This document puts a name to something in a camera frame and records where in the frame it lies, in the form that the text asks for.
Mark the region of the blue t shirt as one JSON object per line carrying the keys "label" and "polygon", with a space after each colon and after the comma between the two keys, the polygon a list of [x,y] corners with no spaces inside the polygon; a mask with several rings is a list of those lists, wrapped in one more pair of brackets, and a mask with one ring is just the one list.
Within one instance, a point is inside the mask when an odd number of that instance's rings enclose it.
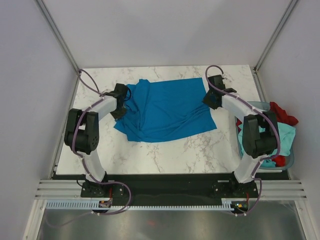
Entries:
{"label": "blue t shirt", "polygon": [[130,142],[160,143],[217,129],[210,108],[203,103],[202,78],[128,84],[131,97],[126,114],[114,128]]}

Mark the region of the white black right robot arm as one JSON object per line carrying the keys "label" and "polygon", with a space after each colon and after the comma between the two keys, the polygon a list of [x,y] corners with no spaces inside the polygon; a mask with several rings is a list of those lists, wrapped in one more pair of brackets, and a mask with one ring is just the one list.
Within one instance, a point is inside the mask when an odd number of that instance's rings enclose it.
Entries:
{"label": "white black right robot arm", "polygon": [[265,158],[280,144],[278,122],[274,112],[263,111],[240,98],[236,90],[226,88],[221,75],[207,79],[209,90],[203,103],[216,110],[223,108],[242,123],[243,155],[227,181],[213,183],[217,198],[257,197],[256,173]]}

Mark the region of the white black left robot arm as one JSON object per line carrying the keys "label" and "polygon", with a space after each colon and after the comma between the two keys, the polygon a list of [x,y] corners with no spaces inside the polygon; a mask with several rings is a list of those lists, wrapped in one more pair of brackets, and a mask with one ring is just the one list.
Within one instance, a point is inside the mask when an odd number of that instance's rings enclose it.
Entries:
{"label": "white black left robot arm", "polygon": [[122,118],[127,110],[125,102],[132,96],[131,90],[117,83],[111,92],[99,93],[97,102],[84,108],[72,108],[68,112],[64,133],[64,144],[79,157],[85,170],[85,181],[81,188],[82,198],[111,198],[112,185],[102,167],[98,155],[100,121],[111,115]]}

